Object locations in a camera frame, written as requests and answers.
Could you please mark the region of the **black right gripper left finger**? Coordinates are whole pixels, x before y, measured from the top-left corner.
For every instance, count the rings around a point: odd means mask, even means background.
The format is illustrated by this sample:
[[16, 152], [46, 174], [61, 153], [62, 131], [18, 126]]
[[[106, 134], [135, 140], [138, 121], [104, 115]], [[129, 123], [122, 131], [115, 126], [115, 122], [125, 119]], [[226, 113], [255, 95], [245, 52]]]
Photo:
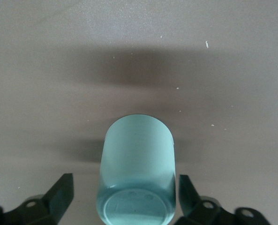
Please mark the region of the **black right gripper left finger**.
[[63, 174], [44, 194], [32, 196], [15, 209], [4, 212], [0, 225], [57, 225], [73, 200], [73, 174]]

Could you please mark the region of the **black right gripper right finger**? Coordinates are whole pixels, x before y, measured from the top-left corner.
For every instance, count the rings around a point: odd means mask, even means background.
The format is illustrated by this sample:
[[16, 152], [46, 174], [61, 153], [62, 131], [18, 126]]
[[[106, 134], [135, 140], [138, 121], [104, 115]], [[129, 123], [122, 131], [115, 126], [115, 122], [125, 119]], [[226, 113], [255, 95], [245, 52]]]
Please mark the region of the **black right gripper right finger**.
[[234, 213], [226, 211], [218, 200], [198, 194], [188, 175], [179, 176], [179, 202], [183, 216], [177, 225], [269, 225], [259, 211], [238, 207]]

